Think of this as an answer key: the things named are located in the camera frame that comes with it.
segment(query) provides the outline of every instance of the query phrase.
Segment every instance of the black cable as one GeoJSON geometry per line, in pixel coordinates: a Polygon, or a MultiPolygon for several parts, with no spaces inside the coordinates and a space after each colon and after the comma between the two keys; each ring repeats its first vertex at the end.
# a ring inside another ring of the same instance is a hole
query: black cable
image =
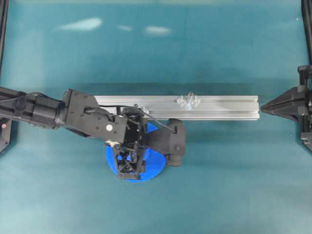
{"type": "Polygon", "coordinates": [[[168,127],[167,125],[161,123],[160,121],[158,121],[156,118],[154,118],[153,116],[151,116],[150,114],[148,113],[145,113],[144,111],[142,111],[141,109],[139,108],[136,108],[136,107],[133,107],[133,106],[122,106],[122,105],[113,105],[113,106],[104,106],[104,105],[100,105],[100,107],[105,107],[105,108],[109,108],[109,107],[123,107],[123,108],[131,108],[131,109],[134,109],[144,115],[147,115],[148,117],[150,117],[153,121],[155,121],[156,123],[158,123],[159,125],[169,129],[170,131],[172,131],[173,133],[176,133],[174,129],[172,129],[171,127],[168,127]]]}
{"type": "MultiPolygon", "coordinates": [[[[50,98],[50,99],[53,99],[53,100],[56,100],[54,98],[51,98],[49,96],[47,96],[46,94],[43,94],[43,93],[40,93],[40,92],[32,92],[32,93],[28,93],[26,94],[25,96],[28,97],[28,96],[31,96],[31,95],[37,95],[37,96],[41,96],[41,97],[44,97],[44,98],[50,98]]],[[[2,99],[0,100],[0,102],[5,102],[5,101],[14,101],[18,99],[18,97],[13,97],[13,98],[8,98],[8,99],[2,99]]]]}

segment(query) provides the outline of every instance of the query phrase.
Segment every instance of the metal plate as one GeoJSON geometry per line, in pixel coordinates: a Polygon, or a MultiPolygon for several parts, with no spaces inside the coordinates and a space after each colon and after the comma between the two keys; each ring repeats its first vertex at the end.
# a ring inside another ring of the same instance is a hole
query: metal plate
{"type": "MultiPolygon", "coordinates": [[[[138,105],[147,109],[157,119],[178,118],[184,120],[257,120],[258,96],[197,96],[195,106],[177,102],[181,96],[95,96],[99,105],[138,105]]],[[[115,108],[105,108],[116,113],[115,108]]]]}

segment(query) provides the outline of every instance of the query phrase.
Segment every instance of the clear plastic piece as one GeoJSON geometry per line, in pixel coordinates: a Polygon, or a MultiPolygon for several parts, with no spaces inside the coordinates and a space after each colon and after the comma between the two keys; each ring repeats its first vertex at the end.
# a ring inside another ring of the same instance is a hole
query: clear plastic piece
{"type": "Polygon", "coordinates": [[[200,98],[192,92],[189,92],[186,97],[181,95],[176,101],[181,107],[186,105],[187,110],[191,110],[192,107],[196,107],[200,104],[200,98]]]}

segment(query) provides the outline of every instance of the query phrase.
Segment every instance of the black clamp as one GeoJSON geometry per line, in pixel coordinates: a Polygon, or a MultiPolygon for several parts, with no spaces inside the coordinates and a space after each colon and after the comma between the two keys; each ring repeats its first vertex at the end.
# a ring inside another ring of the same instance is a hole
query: black clamp
{"type": "Polygon", "coordinates": [[[14,114],[13,117],[20,118],[23,114],[23,112],[26,109],[26,93],[24,92],[18,92],[18,97],[14,103],[14,114]]]}

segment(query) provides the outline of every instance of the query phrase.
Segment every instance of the metal bar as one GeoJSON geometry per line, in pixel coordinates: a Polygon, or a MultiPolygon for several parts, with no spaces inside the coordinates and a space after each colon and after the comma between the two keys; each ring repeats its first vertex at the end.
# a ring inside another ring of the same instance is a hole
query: metal bar
{"type": "MultiPolygon", "coordinates": [[[[138,105],[157,119],[257,120],[258,96],[196,96],[200,103],[181,106],[181,96],[95,96],[99,105],[138,105]]],[[[116,108],[105,108],[116,114],[116,108]]]]}

